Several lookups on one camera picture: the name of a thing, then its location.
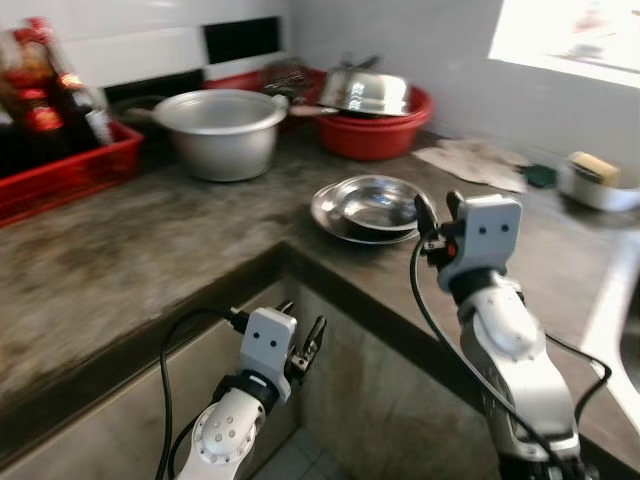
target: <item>black cable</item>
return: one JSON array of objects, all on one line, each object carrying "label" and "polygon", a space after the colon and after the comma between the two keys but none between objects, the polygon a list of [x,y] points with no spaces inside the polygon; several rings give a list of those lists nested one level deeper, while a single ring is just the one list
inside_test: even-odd
[{"label": "black cable", "polygon": [[599,378],[593,385],[591,385],[591,387],[582,394],[582,396],[580,397],[580,400],[578,400],[578,403],[576,404],[576,410],[575,410],[576,424],[580,424],[580,417],[582,417],[582,412],[587,406],[587,403],[589,403],[591,398],[598,392],[598,390],[600,390],[602,387],[604,387],[607,384],[613,371],[611,370],[611,367],[609,367],[609,365],[604,363],[602,360],[599,360],[587,353],[584,353],[582,350],[579,350],[578,348],[574,347],[573,345],[565,342],[561,338],[558,338],[549,332],[546,332],[546,335],[547,335],[547,338],[551,340],[553,343],[559,345],[565,350],[570,351],[574,355],[577,355],[578,357],[581,357],[584,360],[587,360],[588,362],[592,362],[600,365],[604,369],[604,375],[602,376],[602,378]]},{"label": "black cable", "polygon": [[200,415],[202,414],[199,413],[198,415],[193,417],[193,420],[191,420],[187,424],[187,426],[182,429],[182,431],[176,437],[176,441],[171,446],[171,451],[169,452],[169,464],[167,466],[167,470],[169,473],[169,480],[174,480],[176,478],[176,454],[178,453],[178,449],[180,448],[180,445],[182,444],[184,437],[186,437],[191,431],[191,429],[195,426],[196,422],[198,421],[198,418],[200,418]]},{"label": "black cable", "polygon": [[185,323],[190,321],[193,317],[202,314],[211,314],[216,317],[231,317],[233,312],[231,310],[220,310],[216,308],[199,308],[192,312],[187,313],[180,319],[178,319],[169,329],[164,340],[162,347],[160,348],[160,375],[162,377],[162,390],[164,393],[164,443],[162,445],[162,455],[160,456],[160,462],[158,463],[158,469],[156,471],[156,480],[162,480],[164,471],[167,466],[167,460],[171,450],[171,439],[173,437],[173,402],[171,399],[171,384],[169,383],[169,374],[167,372],[167,354],[171,347],[171,342],[176,332]]},{"label": "black cable", "polygon": [[488,394],[491,398],[493,398],[496,403],[498,403],[511,417],[513,420],[520,425],[531,438],[533,438],[547,453],[549,456],[549,460],[556,464],[558,468],[562,471],[563,478],[566,480],[577,480],[569,466],[566,462],[564,462],[556,452],[553,451],[551,445],[548,440],[540,435],[524,418],[520,416],[520,414],[516,411],[513,405],[509,403],[507,399],[505,399],[502,394],[494,388],[482,374],[473,366],[467,358],[460,353],[458,347],[451,341],[451,339],[447,336],[446,333],[440,328],[440,325],[431,317],[429,310],[424,302],[424,298],[422,297],[422,292],[420,291],[420,285],[418,281],[418,263],[420,260],[420,253],[424,245],[427,243],[426,239],[420,239],[416,244],[416,247],[413,249],[413,253],[411,254],[411,265],[410,265],[410,279],[411,279],[411,290],[413,291],[413,295],[416,298],[416,302],[418,303],[418,308],[420,312],[424,316],[425,320],[436,334],[440,342],[444,344],[445,347],[462,363],[462,365],[473,375],[475,380],[480,384],[480,387],[486,394]]}]

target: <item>sink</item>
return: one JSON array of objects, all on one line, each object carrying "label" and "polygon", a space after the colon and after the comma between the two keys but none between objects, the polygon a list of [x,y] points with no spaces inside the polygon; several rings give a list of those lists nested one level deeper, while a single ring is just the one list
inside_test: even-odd
[{"label": "sink", "polygon": [[615,251],[582,349],[611,367],[607,387],[640,434],[640,231],[625,234]]}]

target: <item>window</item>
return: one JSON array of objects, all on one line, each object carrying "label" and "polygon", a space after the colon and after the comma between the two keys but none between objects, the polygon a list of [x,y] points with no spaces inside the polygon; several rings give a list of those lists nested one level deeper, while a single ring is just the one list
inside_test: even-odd
[{"label": "window", "polygon": [[489,57],[640,88],[640,0],[504,0]]}]

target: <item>concrete countertop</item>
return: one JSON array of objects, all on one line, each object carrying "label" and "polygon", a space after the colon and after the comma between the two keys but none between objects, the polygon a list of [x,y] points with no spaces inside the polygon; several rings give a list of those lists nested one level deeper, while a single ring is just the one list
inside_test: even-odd
[{"label": "concrete countertop", "polygon": [[[425,133],[418,146],[434,140]],[[158,155],[165,161],[174,157],[171,150]],[[284,135],[274,168],[250,182],[200,182],[170,163],[126,185],[2,229],[0,412],[9,413],[0,424],[11,423],[11,412],[38,392],[123,339],[151,329],[208,285],[231,278],[265,252],[282,255],[283,248],[293,264],[330,273],[433,340],[408,281],[414,243],[384,248],[348,244],[320,230],[308,214],[318,189],[361,173],[397,176],[423,187],[441,214],[451,188],[465,195],[494,192],[411,156],[371,164],[337,158],[324,152],[315,132],[305,127]],[[638,228],[637,214],[594,213],[549,191],[531,191],[521,200],[524,217],[509,275],[522,284],[528,306],[549,331],[579,344],[615,240]],[[438,290],[426,262],[422,272],[430,308],[457,338],[452,300]],[[339,292],[332,292],[331,285],[310,281],[310,286],[330,301],[335,294],[339,305]],[[384,339],[385,329],[391,334],[396,327],[378,326],[376,333]],[[400,338],[394,348],[402,350],[402,345]],[[592,369],[549,349],[579,396],[595,379]],[[442,375],[439,380],[456,390],[455,378]],[[581,432],[640,472],[640,438],[608,392],[598,394],[587,408]],[[24,441],[9,439],[0,445],[0,466],[20,452]]]}]

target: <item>yellow sponge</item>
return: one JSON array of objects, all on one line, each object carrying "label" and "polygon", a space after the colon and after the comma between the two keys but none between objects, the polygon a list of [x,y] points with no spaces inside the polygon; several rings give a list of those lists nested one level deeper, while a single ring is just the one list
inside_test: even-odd
[{"label": "yellow sponge", "polygon": [[620,169],[584,152],[569,155],[569,163],[581,177],[606,187],[617,187],[620,183]]}]

